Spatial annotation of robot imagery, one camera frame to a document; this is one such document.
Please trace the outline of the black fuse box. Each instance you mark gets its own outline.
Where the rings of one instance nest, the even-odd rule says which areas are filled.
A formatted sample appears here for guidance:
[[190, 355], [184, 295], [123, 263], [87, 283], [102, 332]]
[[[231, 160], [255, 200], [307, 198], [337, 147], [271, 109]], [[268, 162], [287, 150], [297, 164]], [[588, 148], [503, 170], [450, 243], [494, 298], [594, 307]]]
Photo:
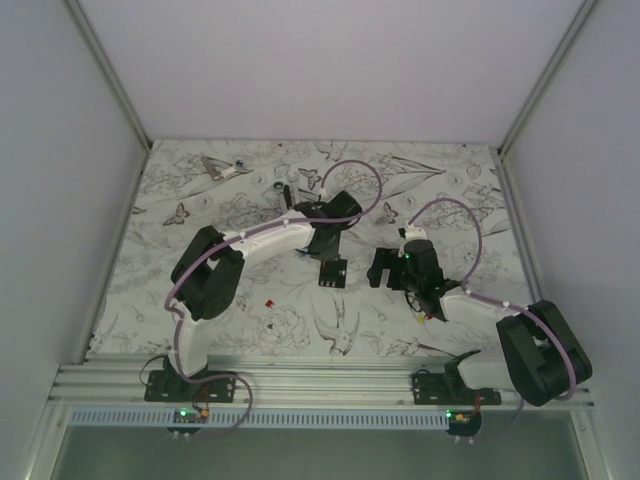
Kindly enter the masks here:
[[346, 285], [348, 261], [337, 259], [320, 264], [318, 285], [323, 288], [344, 289]]

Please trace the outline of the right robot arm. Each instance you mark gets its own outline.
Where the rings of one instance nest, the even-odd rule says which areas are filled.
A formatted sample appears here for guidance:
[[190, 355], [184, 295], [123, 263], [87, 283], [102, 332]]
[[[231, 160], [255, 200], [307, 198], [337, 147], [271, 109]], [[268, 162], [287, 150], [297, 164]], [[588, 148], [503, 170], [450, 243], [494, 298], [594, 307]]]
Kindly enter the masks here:
[[497, 349], [473, 347], [445, 364], [436, 379], [450, 403], [511, 390], [543, 406], [567, 398], [593, 375], [589, 357], [556, 304], [540, 300], [522, 308], [471, 292], [445, 277], [429, 240], [377, 249], [367, 278], [373, 288], [385, 284], [403, 292], [410, 307], [429, 320], [476, 327], [498, 340]]

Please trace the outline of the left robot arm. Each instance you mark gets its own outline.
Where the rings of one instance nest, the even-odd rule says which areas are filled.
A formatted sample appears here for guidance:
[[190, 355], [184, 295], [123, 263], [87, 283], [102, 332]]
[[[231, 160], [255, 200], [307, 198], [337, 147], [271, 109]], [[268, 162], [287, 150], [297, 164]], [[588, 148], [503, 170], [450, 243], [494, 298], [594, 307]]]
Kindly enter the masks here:
[[170, 392], [184, 402], [202, 394], [210, 322], [233, 303], [244, 271], [290, 251], [319, 261], [323, 269], [345, 269], [346, 261], [339, 254], [341, 234], [363, 214], [360, 204], [342, 191], [328, 202], [302, 202], [246, 231], [201, 228], [171, 273], [174, 287], [165, 302], [175, 314], [180, 311], [172, 301], [189, 312], [188, 318], [179, 315], [174, 335], [170, 363], [175, 370], [167, 384]]

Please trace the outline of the yellow and red fuse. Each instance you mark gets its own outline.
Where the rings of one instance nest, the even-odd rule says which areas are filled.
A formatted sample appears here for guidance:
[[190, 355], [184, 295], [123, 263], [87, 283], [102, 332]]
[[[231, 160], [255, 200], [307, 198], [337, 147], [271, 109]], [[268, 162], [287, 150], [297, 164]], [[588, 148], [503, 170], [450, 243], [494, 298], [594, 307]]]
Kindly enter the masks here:
[[419, 324], [424, 324], [427, 320], [430, 320], [430, 319], [431, 319], [431, 316], [424, 313], [419, 313], [416, 317], [416, 321]]

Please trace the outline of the silver ratchet wrench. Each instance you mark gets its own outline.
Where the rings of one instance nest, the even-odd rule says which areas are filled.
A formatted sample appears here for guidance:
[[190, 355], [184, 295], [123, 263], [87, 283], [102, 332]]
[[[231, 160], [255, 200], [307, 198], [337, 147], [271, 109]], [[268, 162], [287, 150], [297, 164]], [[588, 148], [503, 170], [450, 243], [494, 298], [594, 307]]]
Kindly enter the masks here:
[[290, 187], [283, 182], [276, 181], [273, 190], [278, 199], [282, 214], [286, 214], [293, 207], [293, 200]]

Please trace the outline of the floral patterned mat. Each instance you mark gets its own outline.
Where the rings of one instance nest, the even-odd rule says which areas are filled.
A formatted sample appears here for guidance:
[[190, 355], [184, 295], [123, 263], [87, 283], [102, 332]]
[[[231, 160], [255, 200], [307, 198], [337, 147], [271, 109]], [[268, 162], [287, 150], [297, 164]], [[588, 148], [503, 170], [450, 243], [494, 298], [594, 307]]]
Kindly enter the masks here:
[[402, 292], [369, 286], [376, 249], [396, 247], [407, 221], [425, 229], [448, 278], [467, 279], [496, 299], [530, 302], [488, 146], [158, 140], [90, 353], [168, 351], [176, 317], [163, 304], [171, 272], [194, 235], [207, 225], [229, 231], [276, 218], [273, 184], [290, 180], [302, 193], [346, 191], [367, 210], [341, 238], [345, 288], [320, 287], [318, 262], [298, 252], [260, 263], [243, 273], [233, 304], [212, 322], [212, 353], [392, 357], [497, 349], [498, 340], [476, 327], [435, 319], [419, 324]]

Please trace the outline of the right controller board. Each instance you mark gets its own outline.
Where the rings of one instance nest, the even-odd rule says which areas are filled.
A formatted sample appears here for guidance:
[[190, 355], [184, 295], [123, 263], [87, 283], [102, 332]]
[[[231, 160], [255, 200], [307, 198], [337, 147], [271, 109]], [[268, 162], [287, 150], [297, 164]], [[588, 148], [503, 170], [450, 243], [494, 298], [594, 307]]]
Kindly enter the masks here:
[[482, 426], [482, 415], [479, 410], [448, 410], [446, 412], [448, 428], [446, 433], [451, 436], [473, 437]]

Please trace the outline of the controller board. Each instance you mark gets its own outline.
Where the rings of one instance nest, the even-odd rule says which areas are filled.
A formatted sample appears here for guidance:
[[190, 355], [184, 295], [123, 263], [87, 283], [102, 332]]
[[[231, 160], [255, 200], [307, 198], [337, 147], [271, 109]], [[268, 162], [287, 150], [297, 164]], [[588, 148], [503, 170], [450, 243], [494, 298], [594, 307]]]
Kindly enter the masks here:
[[482, 415], [479, 410], [448, 410], [446, 412], [448, 428], [446, 433], [451, 436], [473, 437], [482, 426]]
[[178, 408], [173, 414], [173, 423], [179, 425], [205, 424], [208, 422], [209, 411], [194, 408]]

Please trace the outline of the left controller board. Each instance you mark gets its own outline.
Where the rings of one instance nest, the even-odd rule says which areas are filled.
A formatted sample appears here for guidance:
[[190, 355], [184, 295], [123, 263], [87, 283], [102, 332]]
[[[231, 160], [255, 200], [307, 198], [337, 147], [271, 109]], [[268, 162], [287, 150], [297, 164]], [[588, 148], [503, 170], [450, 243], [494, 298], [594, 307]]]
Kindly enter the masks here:
[[179, 425], [205, 424], [208, 422], [209, 411], [194, 408], [178, 408], [173, 414], [173, 423]]

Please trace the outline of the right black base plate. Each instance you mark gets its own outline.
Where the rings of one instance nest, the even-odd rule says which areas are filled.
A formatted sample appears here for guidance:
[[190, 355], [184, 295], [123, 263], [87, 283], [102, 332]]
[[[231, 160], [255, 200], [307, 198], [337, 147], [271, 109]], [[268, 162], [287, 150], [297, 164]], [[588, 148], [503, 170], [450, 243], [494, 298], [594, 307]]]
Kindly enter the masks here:
[[420, 369], [411, 375], [411, 392], [415, 405], [495, 406], [502, 403], [498, 391], [467, 387], [458, 374], [431, 373]]

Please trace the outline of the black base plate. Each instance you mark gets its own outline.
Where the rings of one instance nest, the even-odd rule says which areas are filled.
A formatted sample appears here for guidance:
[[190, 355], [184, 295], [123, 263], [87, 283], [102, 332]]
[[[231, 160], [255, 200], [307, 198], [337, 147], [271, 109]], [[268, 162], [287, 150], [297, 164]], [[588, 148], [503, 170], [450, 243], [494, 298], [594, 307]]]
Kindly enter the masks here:
[[431, 373], [420, 369], [411, 375], [411, 392], [415, 405], [495, 406], [502, 403], [498, 391], [467, 387], [458, 374]]
[[152, 370], [142, 383], [144, 400], [151, 403], [231, 403], [234, 399], [236, 374], [203, 369], [186, 382], [171, 365], [167, 355], [156, 356], [162, 367]]

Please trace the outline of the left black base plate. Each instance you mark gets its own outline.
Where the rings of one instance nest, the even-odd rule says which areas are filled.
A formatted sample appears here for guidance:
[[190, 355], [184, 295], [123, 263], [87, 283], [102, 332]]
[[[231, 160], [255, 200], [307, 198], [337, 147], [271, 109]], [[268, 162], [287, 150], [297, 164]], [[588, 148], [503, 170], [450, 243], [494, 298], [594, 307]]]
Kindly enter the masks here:
[[236, 374], [203, 369], [186, 382], [171, 365], [167, 355], [156, 356], [162, 367], [152, 370], [142, 383], [144, 400], [151, 403], [231, 403], [234, 399]]

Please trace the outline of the aluminium rail frame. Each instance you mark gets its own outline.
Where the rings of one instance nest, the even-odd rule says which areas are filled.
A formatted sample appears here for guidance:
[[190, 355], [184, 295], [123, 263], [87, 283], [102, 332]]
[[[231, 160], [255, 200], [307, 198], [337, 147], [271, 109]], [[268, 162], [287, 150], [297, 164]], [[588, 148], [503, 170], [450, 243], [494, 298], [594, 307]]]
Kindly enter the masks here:
[[[441, 357], [261, 357], [213, 356], [216, 371], [233, 371], [251, 386], [258, 407], [410, 408], [411, 375], [438, 372]], [[160, 359], [95, 355], [81, 365], [62, 365], [48, 395], [69, 405], [140, 405], [144, 384]]]

